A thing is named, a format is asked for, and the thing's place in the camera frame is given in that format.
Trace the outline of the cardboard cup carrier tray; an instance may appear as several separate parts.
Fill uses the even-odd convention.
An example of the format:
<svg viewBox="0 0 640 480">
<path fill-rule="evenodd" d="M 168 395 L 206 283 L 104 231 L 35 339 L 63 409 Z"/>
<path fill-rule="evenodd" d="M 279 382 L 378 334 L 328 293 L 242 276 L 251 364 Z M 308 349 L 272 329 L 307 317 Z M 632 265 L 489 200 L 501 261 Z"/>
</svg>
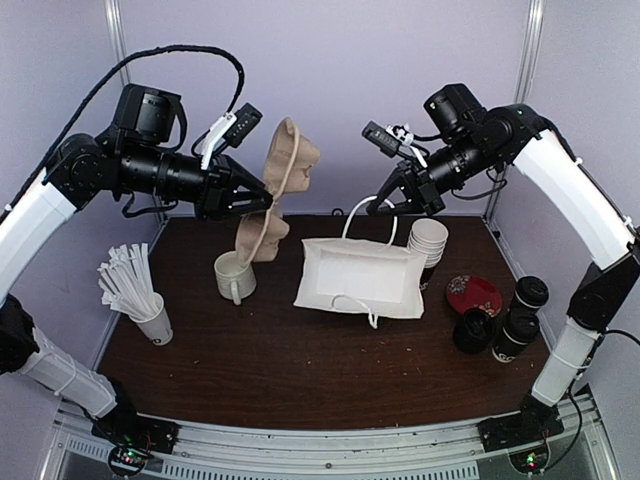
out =
<svg viewBox="0 0 640 480">
<path fill-rule="evenodd" d="M 321 157 L 321 150 L 301 134 L 289 117 L 276 128 L 266 157 L 263 181 L 272 196 L 265 212 L 244 215 L 240 220 L 235 252 L 239 263 L 272 262 L 280 242 L 289 234 L 290 225 L 283 219 L 279 203 L 284 195 L 306 192 L 311 183 L 311 169 Z"/>
</svg>

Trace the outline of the brown paper takeout bag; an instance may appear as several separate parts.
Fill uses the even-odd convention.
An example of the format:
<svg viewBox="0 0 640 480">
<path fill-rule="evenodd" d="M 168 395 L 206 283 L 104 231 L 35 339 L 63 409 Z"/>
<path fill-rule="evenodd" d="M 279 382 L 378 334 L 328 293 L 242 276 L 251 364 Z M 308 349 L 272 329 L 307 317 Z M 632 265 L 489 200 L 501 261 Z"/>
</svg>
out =
<svg viewBox="0 0 640 480">
<path fill-rule="evenodd" d="M 339 237 L 302 241 L 304 263 L 294 306 L 365 314 L 374 329 L 381 317 L 418 319 L 423 315 L 420 278 L 426 256 L 394 244 L 398 218 L 393 218 L 385 243 L 348 236 L 359 208 L 373 200 L 366 197 L 353 207 Z"/>
</svg>

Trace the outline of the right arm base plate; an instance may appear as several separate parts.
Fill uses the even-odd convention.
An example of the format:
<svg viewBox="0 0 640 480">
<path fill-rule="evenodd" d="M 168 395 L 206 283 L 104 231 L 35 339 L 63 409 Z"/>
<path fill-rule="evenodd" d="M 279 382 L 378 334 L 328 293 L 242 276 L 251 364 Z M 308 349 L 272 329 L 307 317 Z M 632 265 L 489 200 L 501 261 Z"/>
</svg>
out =
<svg viewBox="0 0 640 480">
<path fill-rule="evenodd" d="M 519 411 L 502 417 L 490 417 L 477 425 L 485 452 L 512 449 L 542 441 L 564 432 L 557 410 L 549 413 Z"/>
</svg>

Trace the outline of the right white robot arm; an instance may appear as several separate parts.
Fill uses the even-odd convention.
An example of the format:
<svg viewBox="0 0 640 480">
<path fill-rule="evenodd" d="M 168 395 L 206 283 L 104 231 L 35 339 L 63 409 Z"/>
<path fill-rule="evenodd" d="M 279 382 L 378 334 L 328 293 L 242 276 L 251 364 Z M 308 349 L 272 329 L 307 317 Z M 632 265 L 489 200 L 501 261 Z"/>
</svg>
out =
<svg viewBox="0 0 640 480">
<path fill-rule="evenodd" d="M 481 172 L 512 165 L 556 206 L 591 255 L 550 357 L 519 413 L 497 429 L 530 442 L 550 426 L 555 406 L 638 281 L 639 231 L 601 191 L 557 127 L 529 106 L 488 110 L 457 83 L 434 93 L 424 109 L 444 147 L 425 160 L 402 155 L 367 205 L 368 214 L 433 215 L 444 208 L 443 194 Z"/>
</svg>

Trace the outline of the black paper coffee cup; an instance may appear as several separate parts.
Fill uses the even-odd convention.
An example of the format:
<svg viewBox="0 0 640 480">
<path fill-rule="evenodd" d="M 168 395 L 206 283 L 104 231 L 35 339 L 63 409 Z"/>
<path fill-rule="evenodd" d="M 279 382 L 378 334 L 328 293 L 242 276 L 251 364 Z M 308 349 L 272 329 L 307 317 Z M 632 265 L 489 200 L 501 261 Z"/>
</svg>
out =
<svg viewBox="0 0 640 480">
<path fill-rule="evenodd" d="M 508 364 L 528 346 L 529 342 L 515 340 L 504 331 L 500 331 L 492 345 L 491 353 L 498 362 Z"/>
<path fill-rule="evenodd" d="M 537 315 L 540 309 L 540 304 L 530 304 L 522 300 L 517 295 L 513 295 L 508 309 L 508 316 L 512 320 L 518 318 L 527 319 L 533 315 Z"/>
</svg>

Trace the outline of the stack of paper cups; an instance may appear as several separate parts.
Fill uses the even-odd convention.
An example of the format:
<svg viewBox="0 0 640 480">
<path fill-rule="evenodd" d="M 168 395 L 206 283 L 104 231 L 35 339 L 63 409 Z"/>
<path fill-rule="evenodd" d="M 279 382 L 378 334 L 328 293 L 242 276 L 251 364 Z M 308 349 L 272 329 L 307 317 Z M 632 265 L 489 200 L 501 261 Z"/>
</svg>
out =
<svg viewBox="0 0 640 480">
<path fill-rule="evenodd" d="M 447 227 L 432 218 L 421 218 L 413 222 L 409 233 L 407 247 L 412 252 L 425 256 L 424 268 L 420 277 L 419 287 L 424 291 L 440 262 L 449 231 Z"/>
</svg>

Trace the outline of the stack of black lids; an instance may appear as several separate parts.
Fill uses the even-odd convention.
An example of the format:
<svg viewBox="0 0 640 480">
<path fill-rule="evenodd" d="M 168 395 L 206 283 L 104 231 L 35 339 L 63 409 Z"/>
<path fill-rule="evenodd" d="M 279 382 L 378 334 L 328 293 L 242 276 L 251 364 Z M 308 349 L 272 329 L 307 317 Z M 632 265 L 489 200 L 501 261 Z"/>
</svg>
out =
<svg viewBox="0 0 640 480">
<path fill-rule="evenodd" d="M 495 334 L 495 319 L 484 310 L 471 308 L 458 319 L 452 339 L 460 351 L 476 355 L 488 347 Z"/>
</svg>

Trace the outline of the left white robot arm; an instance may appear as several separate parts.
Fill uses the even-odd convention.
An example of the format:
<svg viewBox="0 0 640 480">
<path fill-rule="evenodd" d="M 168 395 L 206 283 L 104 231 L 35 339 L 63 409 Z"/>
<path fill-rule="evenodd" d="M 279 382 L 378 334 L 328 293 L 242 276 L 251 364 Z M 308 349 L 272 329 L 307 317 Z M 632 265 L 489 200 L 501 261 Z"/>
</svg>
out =
<svg viewBox="0 0 640 480">
<path fill-rule="evenodd" d="M 49 344 L 10 290 L 55 231 L 101 191 L 115 199 L 154 194 L 170 206 L 189 202 L 203 220 L 268 210 L 274 197 L 265 184 L 224 152 L 239 146 L 261 118 L 245 104 L 209 130 L 201 157 L 182 155 L 167 144 L 175 124 L 187 132 L 180 95 L 128 84 L 105 131 L 66 136 L 46 155 L 1 223 L 2 372 L 29 376 L 74 402 L 103 434 L 123 444 L 145 435 L 124 387 Z"/>
</svg>

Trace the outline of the black cup lid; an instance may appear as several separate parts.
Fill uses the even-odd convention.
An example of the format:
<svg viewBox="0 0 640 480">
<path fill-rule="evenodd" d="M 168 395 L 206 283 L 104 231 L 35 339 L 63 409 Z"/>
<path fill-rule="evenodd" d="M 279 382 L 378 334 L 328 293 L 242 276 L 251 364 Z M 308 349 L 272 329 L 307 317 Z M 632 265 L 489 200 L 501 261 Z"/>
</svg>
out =
<svg viewBox="0 0 640 480">
<path fill-rule="evenodd" d="M 525 308 L 511 309 L 505 317 L 503 331 L 512 341 L 529 344 L 540 332 L 537 314 Z"/>
<path fill-rule="evenodd" d="M 549 300 L 549 289 L 542 279 L 523 276 L 516 283 L 514 298 L 527 307 L 540 308 Z"/>
</svg>

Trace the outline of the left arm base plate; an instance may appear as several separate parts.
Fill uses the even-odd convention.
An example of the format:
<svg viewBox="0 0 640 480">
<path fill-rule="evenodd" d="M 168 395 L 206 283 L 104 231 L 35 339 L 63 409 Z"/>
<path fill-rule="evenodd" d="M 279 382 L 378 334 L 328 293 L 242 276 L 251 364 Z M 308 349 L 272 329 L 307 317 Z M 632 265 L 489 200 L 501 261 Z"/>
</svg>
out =
<svg viewBox="0 0 640 480">
<path fill-rule="evenodd" d="M 134 415 L 91 419 L 91 433 L 115 446 L 144 453 L 171 454 L 177 441 L 177 423 Z"/>
</svg>

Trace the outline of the clear glass pitcher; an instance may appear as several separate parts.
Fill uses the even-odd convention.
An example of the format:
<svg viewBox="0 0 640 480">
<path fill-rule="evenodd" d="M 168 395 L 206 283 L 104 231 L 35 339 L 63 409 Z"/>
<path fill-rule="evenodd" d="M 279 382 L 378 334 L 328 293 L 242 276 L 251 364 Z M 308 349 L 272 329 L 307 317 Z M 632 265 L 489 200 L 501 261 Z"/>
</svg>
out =
<svg viewBox="0 0 640 480">
<path fill-rule="evenodd" d="M 241 265 L 237 252 L 221 254 L 213 264 L 219 294 L 234 305 L 251 296 L 257 287 L 257 280 L 250 264 Z"/>
</svg>

